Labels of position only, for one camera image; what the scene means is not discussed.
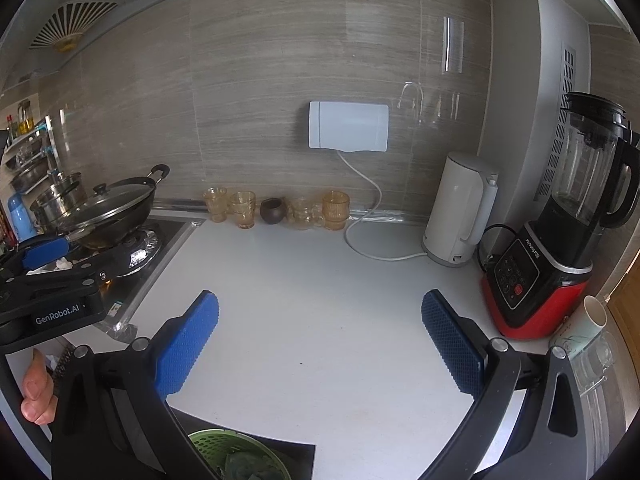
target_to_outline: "human hand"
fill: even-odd
[[[33,360],[22,379],[25,398],[21,405],[24,418],[38,425],[53,422],[58,398],[53,394],[53,379],[47,373],[44,355],[33,349]]]

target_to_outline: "blender lid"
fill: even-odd
[[[564,110],[587,117],[605,127],[610,124],[626,127],[625,109],[613,101],[584,92],[567,92],[566,98],[569,103]]]

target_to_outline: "range hood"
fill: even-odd
[[[0,39],[0,87],[59,70],[110,28],[162,0],[25,0]]]

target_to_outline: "wok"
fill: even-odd
[[[155,172],[161,176],[151,178]],[[95,195],[58,224],[60,234],[87,229],[78,243],[91,250],[116,246],[138,229],[151,213],[158,183],[169,175],[165,164],[154,166],[147,176],[127,178],[94,187]]]

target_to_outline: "pot handle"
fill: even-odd
[[[149,174],[147,175],[147,177],[150,177],[156,171],[162,171],[162,175],[160,175],[160,178],[156,180],[156,186],[157,186],[158,182],[160,182],[164,178],[167,178],[167,175],[169,175],[169,172],[171,171],[171,169],[166,164],[156,164],[154,167],[151,168],[151,171],[149,171]]]

